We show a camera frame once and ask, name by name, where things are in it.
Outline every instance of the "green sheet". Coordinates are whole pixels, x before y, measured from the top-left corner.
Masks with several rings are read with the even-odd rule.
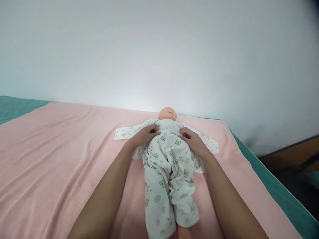
[[[26,100],[9,96],[0,96],[0,125],[45,106],[49,101]]]
[[[48,102],[0,96],[0,124],[42,107]],[[234,137],[253,170],[300,235],[304,239],[319,238],[319,224],[314,217],[235,135]]]

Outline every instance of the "doll face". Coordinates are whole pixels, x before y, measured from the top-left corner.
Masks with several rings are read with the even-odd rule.
[[[171,120],[176,121],[177,114],[173,108],[165,107],[159,113],[159,120],[162,120],[162,119],[171,119]]]

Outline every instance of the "pink blanket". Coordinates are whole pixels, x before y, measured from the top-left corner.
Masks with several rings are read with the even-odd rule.
[[[51,102],[0,126],[0,238],[66,238],[125,141],[115,129],[157,113]],[[217,160],[270,238],[300,238],[226,125],[178,116],[218,141]],[[194,238],[223,238],[203,174],[194,177]],[[111,238],[147,238],[142,160],[131,163]]]

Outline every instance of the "white wall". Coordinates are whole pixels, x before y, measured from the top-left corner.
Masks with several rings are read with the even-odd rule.
[[[256,154],[319,134],[309,1],[0,1],[0,95],[224,120]]]

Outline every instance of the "white fabric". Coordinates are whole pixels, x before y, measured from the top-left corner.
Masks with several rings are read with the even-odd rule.
[[[197,130],[185,125],[185,124],[180,124],[177,123],[173,120],[158,120],[158,119],[149,119],[147,121],[145,121],[143,124],[138,124],[132,127],[124,127],[124,128],[118,128],[115,131],[115,140],[121,140],[121,139],[130,139],[132,138],[138,131],[140,131],[141,128],[144,128],[148,125],[151,124],[156,124],[159,126],[160,130],[162,131],[165,127],[167,127],[168,129],[172,129],[172,131],[176,134],[176,135],[180,135],[179,131],[176,131],[177,128],[181,129],[184,127],[189,128],[190,130],[192,130],[194,133],[198,134],[202,141],[205,143],[205,145],[207,146],[207,148],[212,152],[212,153],[218,153],[219,152],[219,145],[218,142],[216,142],[213,139],[207,138],[206,136],[202,135],[200,132],[198,132]],[[142,145],[138,148],[136,148],[136,150],[134,151],[134,154],[132,156],[132,159],[139,159],[144,151],[145,151],[145,147],[147,145]],[[203,161],[201,158],[198,157],[197,154],[193,153],[191,151],[192,154],[192,160],[195,162],[196,165],[196,172],[198,173],[205,173],[205,167],[203,164]]]
[[[194,161],[188,144],[170,129],[161,130],[143,153],[145,218],[150,239],[169,238],[176,222],[191,227],[199,221],[193,202]]]

